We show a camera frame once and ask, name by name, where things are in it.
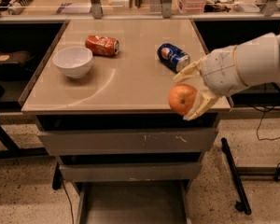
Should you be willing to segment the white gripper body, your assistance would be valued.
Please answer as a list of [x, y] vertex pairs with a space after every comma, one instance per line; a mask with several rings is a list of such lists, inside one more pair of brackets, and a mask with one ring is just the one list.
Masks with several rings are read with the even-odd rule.
[[235, 51], [236, 46], [214, 49], [203, 58], [203, 82], [216, 95], [231, 96], [248, 88], [240, 74]]

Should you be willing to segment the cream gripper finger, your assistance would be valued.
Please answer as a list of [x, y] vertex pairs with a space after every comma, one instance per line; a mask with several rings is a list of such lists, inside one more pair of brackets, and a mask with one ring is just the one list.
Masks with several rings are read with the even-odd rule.
[[200, 77], [204, 60], [205, 57], [202, 57], [200, 60], [185, 66], [173, 77], [173, 81], [179, 82], [188, 78]]
[[183, 116], [183, 120], [194, 120], [208, 111], [217, 101], [219, 96], [210, 90], [198, 91], [192, 109]]

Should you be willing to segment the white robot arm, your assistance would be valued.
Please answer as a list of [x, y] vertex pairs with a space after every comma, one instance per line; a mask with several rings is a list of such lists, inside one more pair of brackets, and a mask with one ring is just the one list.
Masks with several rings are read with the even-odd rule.
[[280, 22], [198, 21], [209, 53], [174, 77], [168, 103], [185, 120], [207, 112], [220, 98], [280, 83]]

